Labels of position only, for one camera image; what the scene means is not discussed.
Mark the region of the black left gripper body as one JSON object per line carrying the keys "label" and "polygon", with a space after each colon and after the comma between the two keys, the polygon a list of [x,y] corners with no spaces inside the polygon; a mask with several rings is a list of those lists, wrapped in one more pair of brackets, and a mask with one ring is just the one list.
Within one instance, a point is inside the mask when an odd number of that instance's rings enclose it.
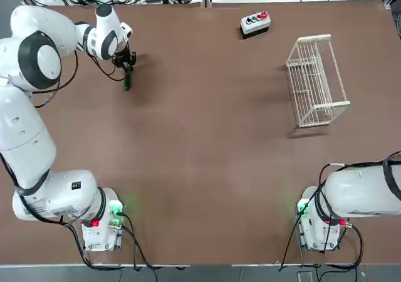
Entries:
{"label": "black left gripper body", "polygon": [[125,66],[132,65],[135,66],[137,60],[137,54],[135,51],[131,51],[129,43],[127,43],[119,52],[116,52],[112,57],[112,63],[115,65],[117,61],[125,63]]}

